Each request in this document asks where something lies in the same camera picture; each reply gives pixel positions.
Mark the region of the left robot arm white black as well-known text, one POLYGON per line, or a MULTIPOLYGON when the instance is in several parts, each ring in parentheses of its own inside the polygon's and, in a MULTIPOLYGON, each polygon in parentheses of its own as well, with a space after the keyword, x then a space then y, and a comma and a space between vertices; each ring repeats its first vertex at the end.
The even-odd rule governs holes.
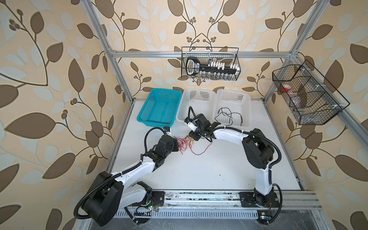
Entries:
POLYGON ((170 127, 157 129, 163 135, 151 149, 145 149, 137 163, 114 173, 103 171, 98 174, 74 208, 76 219, 93 219, 99 226, 104 226, 120 209, 127 209, 132 204, 145 206, 153 203, 152 188, 140 179, 161 167, 170 153, 179 151, 170 127))

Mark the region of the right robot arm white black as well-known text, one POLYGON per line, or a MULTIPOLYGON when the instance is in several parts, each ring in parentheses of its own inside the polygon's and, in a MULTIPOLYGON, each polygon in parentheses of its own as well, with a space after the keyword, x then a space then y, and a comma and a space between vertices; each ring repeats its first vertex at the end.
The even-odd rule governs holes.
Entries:
POLYGON ((210 123, 203 114, 195 114, 189 107, 185 123, 191 129, 189 136, 198 141, 225 140, 240 145, 245 151, 248 162, 255 169, 254 198, 251 200, 260 207, 271 204, 275 195, 272 183, 272 167, 281 161, 282 154, 278 146, 266 138, 257 128, 244 131, 231 126, 221 126, 219 122, 210 123))

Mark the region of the middle white plastic basket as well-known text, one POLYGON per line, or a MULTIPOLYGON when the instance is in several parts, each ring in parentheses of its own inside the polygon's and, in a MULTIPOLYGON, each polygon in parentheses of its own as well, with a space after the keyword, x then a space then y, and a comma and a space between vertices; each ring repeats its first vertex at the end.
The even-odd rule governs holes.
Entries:
POLYGON ((207 120, 214 122, 213 112, 216 101, 216 93, 210 90, 185 89, 178 107, 176 120, 184 123, 191 106, 196 115, 203 114, 207 120))

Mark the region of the white plastic basket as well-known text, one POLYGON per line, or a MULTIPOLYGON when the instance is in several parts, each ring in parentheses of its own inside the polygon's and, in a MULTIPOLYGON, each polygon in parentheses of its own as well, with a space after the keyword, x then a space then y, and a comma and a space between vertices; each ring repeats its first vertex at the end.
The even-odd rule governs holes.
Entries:
POLYGON ((213 112, 214 121, 226 126, 251 126, 251 97, 239 91, 219 89, 213 112))
POLYGON ((196 115, 203 114, 207 120, 214 122, 213 112, 216 101, 216 93, 210 90, 185 89, 178 107, 176 120, 184 123, 191 106, 196 115))

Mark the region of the right white plastic basket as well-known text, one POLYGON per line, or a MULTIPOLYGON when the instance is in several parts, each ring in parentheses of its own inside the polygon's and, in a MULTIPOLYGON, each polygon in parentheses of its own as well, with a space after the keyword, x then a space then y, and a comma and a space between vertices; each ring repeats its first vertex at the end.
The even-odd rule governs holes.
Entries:
POLYGON ((214 121, 226 126, 251 126, 251 97, 239 91, 219 89, 213 112, 214 121))

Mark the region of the teal plastic basket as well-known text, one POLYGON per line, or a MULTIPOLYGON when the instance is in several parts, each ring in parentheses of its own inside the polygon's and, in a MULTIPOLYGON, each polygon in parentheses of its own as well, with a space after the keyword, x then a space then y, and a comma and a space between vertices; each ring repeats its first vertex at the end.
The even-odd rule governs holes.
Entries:
POLYGON ((170 89, 152 89, 137 121, 149 127, 170 127, 174 124, 183 93, 170 89))

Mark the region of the black tool with vials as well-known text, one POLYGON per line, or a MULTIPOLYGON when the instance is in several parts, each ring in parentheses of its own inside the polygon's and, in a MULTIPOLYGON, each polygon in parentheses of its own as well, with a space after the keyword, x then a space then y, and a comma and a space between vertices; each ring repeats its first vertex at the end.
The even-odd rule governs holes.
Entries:
POLYGON ((189 57, 184 65, 184 70, 188 76, 196 76, 202 73, 220 73, 237 75, 241 68, 238 64, 226 64, 225 62, 210 60, 207 64, 202 63, 196 57, 189 57))

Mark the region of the red capped item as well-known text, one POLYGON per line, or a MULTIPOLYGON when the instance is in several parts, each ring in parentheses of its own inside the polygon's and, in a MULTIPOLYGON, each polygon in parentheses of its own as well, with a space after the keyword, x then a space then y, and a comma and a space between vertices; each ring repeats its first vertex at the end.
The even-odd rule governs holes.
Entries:
POLYGON ((287 93, 292 90, 292 86, 289 84, 282 84, 280 87, 280 91, 283 93, 287 93))

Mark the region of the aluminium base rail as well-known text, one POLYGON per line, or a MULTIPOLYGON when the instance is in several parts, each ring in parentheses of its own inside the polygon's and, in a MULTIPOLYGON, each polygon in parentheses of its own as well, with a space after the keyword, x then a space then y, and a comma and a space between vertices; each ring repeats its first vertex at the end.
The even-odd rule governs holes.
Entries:
POLYGON ((125 192, 115 217, 173 219, 258 219, 270 218, 277 210, 308 212, 321 210, 314 192, 275 190, 271 203, 255 204, 252 191, 238 190, 154 190, 147 201, 128 198, 125 192))

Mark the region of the aluminium frame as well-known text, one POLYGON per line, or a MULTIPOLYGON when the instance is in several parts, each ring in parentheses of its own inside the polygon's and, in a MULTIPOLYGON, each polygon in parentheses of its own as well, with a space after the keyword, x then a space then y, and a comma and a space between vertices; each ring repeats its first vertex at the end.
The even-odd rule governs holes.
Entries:
POLYGON ((302 28, 300 36, 297 38, 291 51, 288 52, 253 52, 253 51, 232 51, 232 52, 213 52, 212 50, 203 51, 203 47, 200 47, 201 51, 116 51, 112 50, 108 41, 107 36, 104 33, 103 27, 94 11, 93 3, 91 1, 80 1, 82 4, 92 26, 97 33, 97 38, 103 47, 103 50, 107 54, 107 59, 111 62, 112 69, 117 75, 118 83, 122 86, 124 91, 127 91, 127 99, 130 103, 134 102, 134 98, 131 95, 131 91, 128 88, 128 84, 124 78, 122 70, 119 67, 117 58, 190 58, 194 56, 200 56, 205 58, 213 58, 218 54, 221 57, 230 56, 234 60, 240 58, 281 58, 285 59, 283 66, 287 65, 287 62, 295 62, 304 65, 300 57, 297 55, 297 51, 302 47, 307 34, 311 31, 312 27, 316 25, 318 19, 322 16, 327 6, 330 4, 329 1, 318 1, 314 7, 310 17, 308 18, 305 26, 302 28))

